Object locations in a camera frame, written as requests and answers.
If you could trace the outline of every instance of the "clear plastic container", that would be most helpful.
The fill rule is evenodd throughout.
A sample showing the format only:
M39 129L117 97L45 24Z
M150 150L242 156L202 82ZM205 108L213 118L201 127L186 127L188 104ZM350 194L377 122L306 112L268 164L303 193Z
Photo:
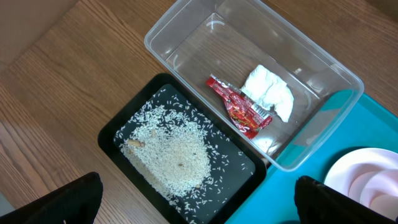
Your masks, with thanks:
M326 141L364 91L356 75L257 0L178 0L148 32L145 45L232 127L221 97L205 85L210 74L237 87L260 64L280 76L294 95L289 122L274 118L252 140L240 135L286 171Z

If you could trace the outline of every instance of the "teal tray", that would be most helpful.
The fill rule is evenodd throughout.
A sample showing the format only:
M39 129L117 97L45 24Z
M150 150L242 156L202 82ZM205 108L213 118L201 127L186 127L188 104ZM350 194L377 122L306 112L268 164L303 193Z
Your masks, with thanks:
M329 139L294 172L271 166L265 181L227 223L296 223L294 186L302 175L323 182L329 168L343 155L363 147L398 152L398 118L363 95Z

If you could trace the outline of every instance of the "white paper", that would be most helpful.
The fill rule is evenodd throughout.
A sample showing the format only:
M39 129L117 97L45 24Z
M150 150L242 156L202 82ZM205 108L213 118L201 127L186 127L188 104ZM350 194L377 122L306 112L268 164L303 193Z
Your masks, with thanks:
M283 122L289 120L294 97L285 81L262 65L254 69L241 88L250 99L266 110L275 106L275 112Z

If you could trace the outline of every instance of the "wooden surface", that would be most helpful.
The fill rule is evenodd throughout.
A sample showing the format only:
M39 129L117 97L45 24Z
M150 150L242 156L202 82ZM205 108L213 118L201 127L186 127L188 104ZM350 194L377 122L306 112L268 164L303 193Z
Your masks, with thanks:
M0 74L7 69L7 65L5 63L0 62Z
M100 129L166 69L144 36L173 0L82 0L0 74L0 191L21 207L96 171L98 223L164 223L97 146ZM388 0L266 0L398 114L398 22Z
M77 0L1 0L0 62L12 63Z

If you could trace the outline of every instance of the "red wrapper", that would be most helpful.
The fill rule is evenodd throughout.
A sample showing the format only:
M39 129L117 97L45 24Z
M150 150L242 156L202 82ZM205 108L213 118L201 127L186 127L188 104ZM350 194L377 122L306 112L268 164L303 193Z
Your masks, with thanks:
M211 75L206 84L223 99L226 110L235 126L249 139L256 137L265 128L272 116L236 87Z

